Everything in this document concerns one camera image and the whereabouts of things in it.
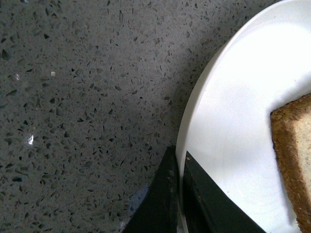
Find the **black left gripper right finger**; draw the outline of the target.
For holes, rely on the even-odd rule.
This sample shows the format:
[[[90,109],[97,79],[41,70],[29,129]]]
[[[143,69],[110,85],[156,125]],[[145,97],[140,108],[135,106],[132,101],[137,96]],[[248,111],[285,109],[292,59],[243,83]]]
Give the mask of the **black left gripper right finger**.
[[[183,204],[190,233],[263,233],[264,230],[239,208],[186,153]]]

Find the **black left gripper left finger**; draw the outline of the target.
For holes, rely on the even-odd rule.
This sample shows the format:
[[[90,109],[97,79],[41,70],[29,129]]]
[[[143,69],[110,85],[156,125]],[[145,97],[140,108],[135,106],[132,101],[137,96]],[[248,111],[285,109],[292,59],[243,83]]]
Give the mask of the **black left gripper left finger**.
[[[149,190],[124,233],[177,232],[179,169],[176,146],[167,147]]]

